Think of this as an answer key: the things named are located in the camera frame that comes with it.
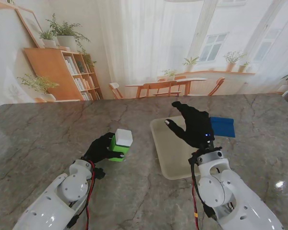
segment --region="red wire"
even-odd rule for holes
[[[198,212],[197,212],[197,207],[196,207],[196,200],[195,200],[195,192],[194,192],[194,180],[192,180],[193,186],[192,186],[192,196],[193,196],[193,204],[194,204],[194,218],[195,218],[195,226],[196,229],[199,230],[200,228],[198,227]]]
[[[94,165],[94,163],[92,162],[92,161],[88,161],[90,164],[91,164],[91,166],[92,166],[92,168],[93,168],[93,174],[92,174],[92,182],[91,182],[91,186],[90,186],[90,191],[89,191],[89,193],[88,193],[88,195],[87,195],[87,203],[90,201],[90,198],[91,198],[91,194],[92,194],[92,191],[93,191],[93,185],[94,185],[94,180],[95,180],[95,171],[94,171],[94,169],[95,169],[95,165]],[[90,214],[89,214],[89,211],[88,211],[88,206],[86,206],[86,214],[87,214],[87,222],[86,222],[86,230],[88,230],[88,221],[89,221],[89,219],[90,219]]]

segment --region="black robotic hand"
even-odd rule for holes
[[[106,133],[100,138],[94,140],[81,159],[97,163],[105,158],[123,158],[124,154],[122,152],[114,152],[108,149],[113,136],[114,133]]]
[[[181,104],[180,102],[173,102],[172,106],[181,112],[185,119],[186,130],[184,131],[170,119],[165,120],[167,126],[190,146],[202,150],[213,149],[215,136],[211,127],[209,113],[206,111],[200,112],[194,107]]]

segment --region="picture frame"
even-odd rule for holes
[[[40,37],[40,33],[43,32],[38,20],[33,11],[23,7],[18,7],[16,12],[33,39],[37,48],[44,48],[43,40]]]

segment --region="blue sponge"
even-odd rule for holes
[[[215,136],[235,138],[234,119],[210,117]]]

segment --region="gray marble table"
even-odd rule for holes
[[[195,229],[191,179],[163,177],[149,124],[179,115],[180,100],[211,116],[235,119],[236,138],[216,137],[230,165],[288,230],[288,103],[276,94],[158,97],[98,102],[7,104],[0,107],[0,230],[21,213],[92,140],[117,128],[132,131],[124,162],[102,161],[106,177],[90,201],[96,230]],[[221,229],[203,214],[202,230]],[[75,229],[84,229],[85,215]]]

